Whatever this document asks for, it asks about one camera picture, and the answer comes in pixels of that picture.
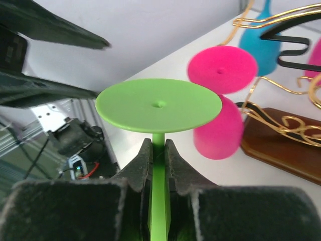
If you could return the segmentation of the blue plastic wine glass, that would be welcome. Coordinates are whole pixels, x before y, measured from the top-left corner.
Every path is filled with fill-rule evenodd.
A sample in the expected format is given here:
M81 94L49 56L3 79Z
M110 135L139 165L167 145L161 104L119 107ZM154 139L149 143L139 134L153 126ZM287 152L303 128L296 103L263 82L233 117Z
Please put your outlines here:
M281 43L261 40L260 36L269 27L259 29L245 29L238 47L253 56L258 65L257 76L271 74L277 68L277 57Z

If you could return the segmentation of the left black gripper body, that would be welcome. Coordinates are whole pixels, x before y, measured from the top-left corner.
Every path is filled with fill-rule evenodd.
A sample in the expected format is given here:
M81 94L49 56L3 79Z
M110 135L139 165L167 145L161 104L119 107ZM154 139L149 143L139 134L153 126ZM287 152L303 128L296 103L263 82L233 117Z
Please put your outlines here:
M1 69L22 73L28 41L1 25Z

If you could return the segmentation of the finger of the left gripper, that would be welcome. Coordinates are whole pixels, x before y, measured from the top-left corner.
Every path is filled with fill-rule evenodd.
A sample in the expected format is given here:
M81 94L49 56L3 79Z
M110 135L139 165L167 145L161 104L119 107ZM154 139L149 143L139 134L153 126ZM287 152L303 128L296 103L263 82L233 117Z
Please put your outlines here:
M98 93L67 84L1 72L1 106L29 108L62 99L95 99Z
M48 11L34 1L1 1L1 25L33 40L104 49L110 43Z

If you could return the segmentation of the gold wire wine glass rack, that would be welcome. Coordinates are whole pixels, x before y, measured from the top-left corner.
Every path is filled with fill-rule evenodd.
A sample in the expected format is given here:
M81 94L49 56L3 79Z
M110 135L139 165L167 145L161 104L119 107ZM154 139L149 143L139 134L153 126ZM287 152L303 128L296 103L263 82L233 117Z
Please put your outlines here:
M277 65L304 72L319 72L309 81L304 92L315 106L320 106L316 93L320 89L320 66L283 61L284 56L303 55L310 40L303 37L282 36L281 32L294 26L320 19L320 4L291 9L276 15L269 11L266 1L261 14L255 19L245 16L235 19L236 29L259 29L269 27L261 40L281 43ZM244 153L252 158L292 173L298 177L320 184L320 121L294 115L273 108L261 108L246 99L238 102L241 113L246 114L245 129L241 141Z

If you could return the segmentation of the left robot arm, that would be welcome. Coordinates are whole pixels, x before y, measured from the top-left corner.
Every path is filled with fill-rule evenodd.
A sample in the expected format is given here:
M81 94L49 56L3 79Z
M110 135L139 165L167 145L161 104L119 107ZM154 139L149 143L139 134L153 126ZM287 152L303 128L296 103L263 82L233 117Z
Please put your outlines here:
M34 1L1 1L1 105L34 112L58 153L71 157L105 147L101 128L70 118L63 99L93 100L91 90L23 73L28 40L104 49L104 38L46 10Z

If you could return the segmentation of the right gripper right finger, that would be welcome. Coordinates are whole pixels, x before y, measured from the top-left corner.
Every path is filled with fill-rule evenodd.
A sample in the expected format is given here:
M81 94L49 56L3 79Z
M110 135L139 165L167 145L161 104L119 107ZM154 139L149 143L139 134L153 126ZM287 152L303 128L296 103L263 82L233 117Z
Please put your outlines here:
M219 186L165 144L169 240L320 240L309 196L288 186Z

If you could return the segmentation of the pink plastic wine glass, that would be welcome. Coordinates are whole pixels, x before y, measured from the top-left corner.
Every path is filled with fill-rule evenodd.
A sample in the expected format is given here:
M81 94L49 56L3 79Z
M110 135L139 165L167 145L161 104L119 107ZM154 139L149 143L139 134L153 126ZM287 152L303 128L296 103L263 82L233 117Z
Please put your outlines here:
M310 55L308 64L309 65L317 65L320 66L320 49L321 47L321 39L318 40L318 42L315 44L312 53ZM308 71L306 70L304 72L305 77L309 77L309 78L315 78L317 75L319 75L319 72L315 72L315 71Z
M204 157L221 160L237 151L243 135L243 120L237 105L226 95L247 87L257 72L254 57L233 46L207 48L189 61L190 82L213 91L222 106L217 117L193 130L194 145Z

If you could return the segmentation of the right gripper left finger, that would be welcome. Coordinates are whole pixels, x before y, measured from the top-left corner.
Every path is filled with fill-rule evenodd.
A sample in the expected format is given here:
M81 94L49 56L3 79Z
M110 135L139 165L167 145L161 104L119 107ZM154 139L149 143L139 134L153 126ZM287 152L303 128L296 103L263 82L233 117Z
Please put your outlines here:
M17 183L1 240L149 240L152 143L110 179Z

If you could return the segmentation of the green plastic wine glass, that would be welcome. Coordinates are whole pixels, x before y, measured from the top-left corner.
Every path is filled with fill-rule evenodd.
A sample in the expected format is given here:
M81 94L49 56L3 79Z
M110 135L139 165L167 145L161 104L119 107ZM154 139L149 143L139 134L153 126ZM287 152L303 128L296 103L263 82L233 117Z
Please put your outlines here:
M165 135L212 121L221 110L217 94L175 79L137 79L116 84L96 99L99 115L127 131L152 134L151 240L168 240L170 205L165 179Z

